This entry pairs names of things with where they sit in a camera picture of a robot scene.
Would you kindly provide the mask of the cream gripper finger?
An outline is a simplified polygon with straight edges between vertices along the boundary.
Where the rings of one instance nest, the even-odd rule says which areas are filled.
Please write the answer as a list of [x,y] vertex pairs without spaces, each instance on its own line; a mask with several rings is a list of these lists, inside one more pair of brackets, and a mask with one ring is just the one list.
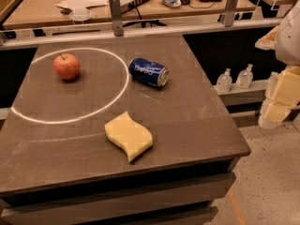
[[272,72],[265,95],[274,105],[295,107],[300,102],[300,67],[287,66],[280,73]]
[[288,106],[274,104],[269,98],[266,98],[260,109],[258,124],[265,129],[276,128],[287,118],[291,110]]

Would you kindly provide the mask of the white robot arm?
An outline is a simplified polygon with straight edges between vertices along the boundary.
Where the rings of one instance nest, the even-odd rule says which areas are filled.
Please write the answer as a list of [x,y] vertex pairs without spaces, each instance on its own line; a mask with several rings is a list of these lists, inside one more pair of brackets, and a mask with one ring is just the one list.
[[258,120],[261,128],[276,128],[300,102],[300,1],[255,47],[274,50],[276,59],[287,65],[271,73]]

